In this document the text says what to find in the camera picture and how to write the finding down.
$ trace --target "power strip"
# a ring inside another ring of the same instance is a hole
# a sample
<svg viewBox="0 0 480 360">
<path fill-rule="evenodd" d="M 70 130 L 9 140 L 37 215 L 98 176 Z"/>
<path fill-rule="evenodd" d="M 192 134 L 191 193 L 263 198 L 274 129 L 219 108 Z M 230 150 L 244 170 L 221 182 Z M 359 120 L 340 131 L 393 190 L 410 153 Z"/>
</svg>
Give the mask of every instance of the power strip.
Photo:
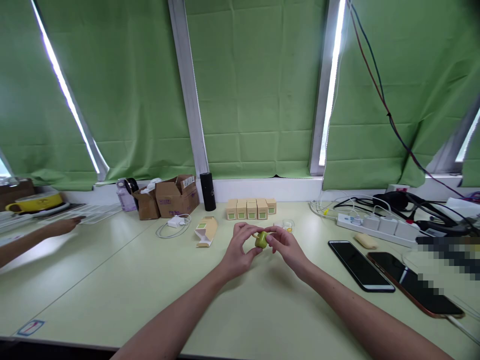
<svg viewBox="0 0 480 360">
<path fill-rule="evenodd" d="M 413 248 L 415 245 L 417 245 L 417 242 L 414 241 L 414 240 L 408 240 L 408 239 L 405 239 L 403 237 L 398 237 L 398 236 L 395 236 L 395 235 L 386 234 L 386 233 L 380 232 L 378 230 L 372 230 L 372 229 L 363 227 L 362 225 L 356 225 L 356 224 L 352 223 L 352 220 L 353 220 L 353 216 L 349 216 L 349 215 L 345 215 L 345 214 L 338 214 L 336 224 L 339 227 L 347 228 L 347 229 L 350 229 L 350 230 L 353 230 L 353 231 L 356 231 L 356 232 L 359 232 L 359 233 L 368 234 L 368 235 L 373 236 L 375 238 L 387 240 L 391 243 L 406 246 L 408 248 Z"/>
</svg>

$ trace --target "yellow bowl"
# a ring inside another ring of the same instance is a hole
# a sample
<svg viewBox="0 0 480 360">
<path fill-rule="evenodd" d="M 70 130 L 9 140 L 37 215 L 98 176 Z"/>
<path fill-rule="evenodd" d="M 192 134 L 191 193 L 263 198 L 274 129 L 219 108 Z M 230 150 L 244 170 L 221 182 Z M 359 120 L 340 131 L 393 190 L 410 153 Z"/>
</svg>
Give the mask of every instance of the yellow bowl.
<svg viewBox="0 0 480 360">
<path fill-rule="evenodd" d="M 15 200 L 14 203 L 5 206 L 5 210 L 17 214 L 32 213 L 54 208 L 63 202 L 62 196 L 58 191 L 49 191 L 19 198 L 18 200 Z M 10 207 L 13 205 L 17 205 L 20 208 L 20 211 L 10 210 Z"/>
</svg>

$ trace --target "hand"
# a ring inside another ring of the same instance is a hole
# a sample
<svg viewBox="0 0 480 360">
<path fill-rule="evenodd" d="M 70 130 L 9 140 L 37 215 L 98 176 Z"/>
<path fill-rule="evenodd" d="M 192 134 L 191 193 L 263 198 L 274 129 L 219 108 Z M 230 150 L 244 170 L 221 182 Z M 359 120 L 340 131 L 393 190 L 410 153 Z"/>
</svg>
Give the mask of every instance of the hand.
<svg viewBox="0 0 480 360">
<path fill-rule="evenodd" d="M 226 281 L 230 281 L 250 269 L 254 257 L 262 252 L 262 248 L 254 247 L 245 253 L 243 245 L 249 237 L 255 233 L 261 233 L 263 230 L 261 227 L 249 225 L 246 222 L 235 224 L 230 245 L 217 266 L 219 273 L 225 277 Z"/>
<path fill-rule="evenodd" d="M 85 219 L 85 216 L 77 216 L 71 219 L 58 220 L 48 224 L 47 226 L 44 226 L 42 230 L 47 238 L 64 235 L 75 229 L 75 227 L 80 224 L 82 219 Z"/>
<path fill-rule="evenodd" d="M 266 242 L 273 248 L 273 253 L 279 252 L 286 264 L 301 278 L 311 261 L 305 256 L 297 239 L 292 233 L 279 226 L 270 226 L 265 229 L 270 233 Z"/>
</svg>

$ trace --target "cardboard box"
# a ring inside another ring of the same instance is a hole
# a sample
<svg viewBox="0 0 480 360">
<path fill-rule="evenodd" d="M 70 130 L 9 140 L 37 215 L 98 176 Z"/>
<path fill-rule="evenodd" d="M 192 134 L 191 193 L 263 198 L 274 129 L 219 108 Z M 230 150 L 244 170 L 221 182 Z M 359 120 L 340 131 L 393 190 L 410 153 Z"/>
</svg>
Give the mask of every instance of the cardboard box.
<svg viewBox="0 0 480 360">
<path fill-rule="evenodd" d="M 266 204 L 270 215 L 277 213 L 277 201 L 274 198 L 266 199 Z"/>
<path fill-rule="evenodd" d="M 198 235 L 200 241 L 196 244 L 197 248 L 209 248 L 214 240 L 215 233 L 219 223 L 214 216 L 205 216 L 195 229 L 195 234 Z"/>
<path fill-rule="evenodd" d="M 155 198 L 161 218 L 191 214 L 200 204 L 195 176 L 178 175 L 173 179 L 157 182 Z"/>
<path fill-rule="evenodd" d="M 256 200 L 257 207 L 257 219 L 258 220 L 267 220 L 269 218 L 269 207 L 265 199 Z"/>
<path fill-rule="evenodd" d="M 238 199 L 236 202 L 236 218 L 238 220 L 247 219 L 247 201 L 245 199 Z"/>
<path fill-rule="evenodd" d="M 16 200 L 35 195 L 34 183 L 29 178 L 17 177 L 19 182 L 16 186 L 0 186 L 0 212 L 5 211 L 7 205 Z"/>
<path fill-rule="evenodd" d="M 257 219 L 257 202 L 247 202 L 246 203 L 246 213 L 248 220 Z"/>
<path fill-rule="evenodd" d="M 237 220 L 237 199 L 228 200 L 226 205 L 226 219 Z"/>
<path fill-rule="evenodd" d="M 152 220 L 160 217 L 160 210 L 155 198 L 155 190 L 146 194 L 140 193 L 141 189 L 133 193 L 133 197 L 138 200 L 138 217 L 140 220 Z"/>
</svg>

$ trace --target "desk surface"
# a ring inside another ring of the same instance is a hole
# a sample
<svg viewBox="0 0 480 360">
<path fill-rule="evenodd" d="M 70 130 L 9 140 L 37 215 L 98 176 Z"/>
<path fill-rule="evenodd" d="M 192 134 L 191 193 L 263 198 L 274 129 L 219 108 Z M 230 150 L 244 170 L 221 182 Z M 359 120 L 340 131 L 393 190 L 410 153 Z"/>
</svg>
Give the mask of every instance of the desk surface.
<svg viewBox="0 0 480 360">
<path fill-rule="evenodd" d="M 329 240 L 350 240 L 366 254 L 368 251 L 353 240 L 353 231 L 319 218 L 304 202 L 279 203 L 278 213 L 267 221 L 254 223 L 269 226 L 273 221 L 293 219 L 294 235 L 316 265 L 455 359 L 473 359 L 478 354 L 478 347 L 447 320 L 423 314 L 398 289 L 395 293 L 362 291 L 327 244 Z M 166 222 L 157 220 L 38 314 L 35 319 L 45 324 L 29 339 L 121 347 L 218 264 L 235 223 L 226 220 L 224 214 L 225 204 L 219 204 L 213 213 L 206 213 L 200 205 L 192 214 L 190 229 L 172 239 L 155 236 L 157 228 Z M 218 231 L 210 248 L 196 248 L 199 239 L 193 229 L 205 215 L 215 215 Z M 387 241 L 378 242 L 377 251 L 390 252 L 398 258 L 401 252 L 409 250 Z M 253 245 L 253 238 L 247 240 L 245 250 Z M 471 330 L 476 328 L 480 335 L 479 323 L 473 318 L 467 316 L 461 322 Z M 222 289 L 182 353 L 237 359 L 320 355 L 325 359 L 369 359 L 331 308 L 269 248 L 255 258 L 250 271 Z"/>
<path fill-rule="evenodd" d="M 42 241 L 0 269 L 0 337 L 9 337 L 155 221 L 121 212 Z M 24 235 L 37 223 L 1 235 Z"/>
</svg>

